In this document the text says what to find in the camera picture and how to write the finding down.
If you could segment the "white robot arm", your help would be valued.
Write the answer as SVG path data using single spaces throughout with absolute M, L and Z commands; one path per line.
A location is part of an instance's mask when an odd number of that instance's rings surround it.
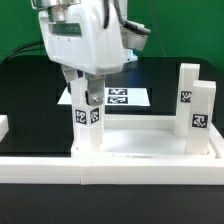
M 118 73 L 127 49 L 144 48 L 150 30 L 122 17 L 119 0 L 31 0 L 49 58 L 82 71 L 87 103 L 104 101 L 105 76 Z

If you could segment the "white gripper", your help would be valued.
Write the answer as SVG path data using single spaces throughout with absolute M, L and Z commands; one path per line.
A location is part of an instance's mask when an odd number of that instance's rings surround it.
M 39 12 L 47 55 L 63 64 L 61 70 L 68 93 L 71 93 L 71 82 L 79 78 L 78 70 L 87 72 L 87 104 L 90 106 L 104 103 L 104 75 L 120 72 L 124 64 L 120 24 L 112 4 L 109 9 L 106 29 L 101 4 L 69 6 L 65 23 L 50 22 L 46 10 Z

